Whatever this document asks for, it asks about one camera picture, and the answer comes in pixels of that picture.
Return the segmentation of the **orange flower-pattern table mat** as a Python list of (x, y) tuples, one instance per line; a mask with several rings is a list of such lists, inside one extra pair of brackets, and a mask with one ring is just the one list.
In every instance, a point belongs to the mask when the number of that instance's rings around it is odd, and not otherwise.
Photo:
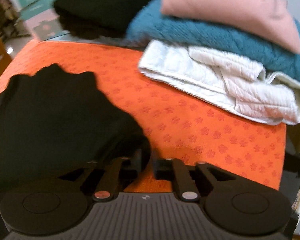
[(286, 126), (269, 126), (230, 114), (166, 84), (144, 77), (136, 50), (75, 42), (30, 41), (0, 77), (34, 74), (53, 63), (70, 73), (91, 71), (98, 87), (144, 129), (165, 158), (188, 165), (211, 163), (278, 189), (285, 156)]

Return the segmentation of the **wooden chair right with clothes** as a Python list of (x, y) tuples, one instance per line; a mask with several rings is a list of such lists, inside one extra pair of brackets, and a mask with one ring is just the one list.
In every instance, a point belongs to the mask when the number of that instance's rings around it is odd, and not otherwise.
[(287, 197), (296, 214), (297, 225), (294, 235), (300, 237), (300, 158), (285, 153), (279, 191)]

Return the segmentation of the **black folded clothes pile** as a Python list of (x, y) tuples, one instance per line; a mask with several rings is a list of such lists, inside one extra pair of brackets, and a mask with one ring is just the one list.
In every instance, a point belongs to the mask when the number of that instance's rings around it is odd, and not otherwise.
[(151, 0), (55, 0), (54, 10), (64, 30), (85, 39), (122, 38)]

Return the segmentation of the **teal knitted sweater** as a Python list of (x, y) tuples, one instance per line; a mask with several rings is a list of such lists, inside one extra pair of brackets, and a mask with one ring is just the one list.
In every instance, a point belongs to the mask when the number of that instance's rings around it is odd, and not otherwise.
[[(283, 72), (300, 82), (300, 55), (234, 27), (164, 16), (161, 0), (151, 0), (130, 22), (126, 39), (131, 47), (144, 47), (150, 40), (228, 51), (264, 65), (269, 72)], [(300, 35), (300, 23), (296, 24)]]

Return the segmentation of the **pink folded garment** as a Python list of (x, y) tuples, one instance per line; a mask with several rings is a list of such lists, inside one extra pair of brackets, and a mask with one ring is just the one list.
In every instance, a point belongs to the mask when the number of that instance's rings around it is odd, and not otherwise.
[(160, 10), (230, 25), (300, 54), (300, 35), (285, 0), (161, 0)]

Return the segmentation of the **black sweater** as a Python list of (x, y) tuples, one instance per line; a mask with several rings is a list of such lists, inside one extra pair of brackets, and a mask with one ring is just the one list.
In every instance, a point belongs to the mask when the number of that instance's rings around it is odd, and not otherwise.
[(127, 112), (98, 89), (92, 72), (52, 64), (11, 77), (0, 93), (0, 188), (61, 174), (90, 161), (132, 158), (149, 141)]

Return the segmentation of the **white quilted jacket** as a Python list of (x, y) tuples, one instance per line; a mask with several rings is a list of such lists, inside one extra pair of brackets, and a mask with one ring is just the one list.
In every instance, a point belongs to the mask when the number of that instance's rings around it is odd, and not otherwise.
[(138, 69), (237, 116), (268, 125), (300, 123), (300, 82), (217, 49), (152, 40)]

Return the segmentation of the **lower teal pink carton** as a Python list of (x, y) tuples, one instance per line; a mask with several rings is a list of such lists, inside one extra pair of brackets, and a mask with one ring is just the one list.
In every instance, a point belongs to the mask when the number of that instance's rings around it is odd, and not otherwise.
[(54, 10), (54, 1), (37, 0), (20, 12), (26, 29), (38, 40), (46, 41), (67, 33), (59, 22), (59, 15)]

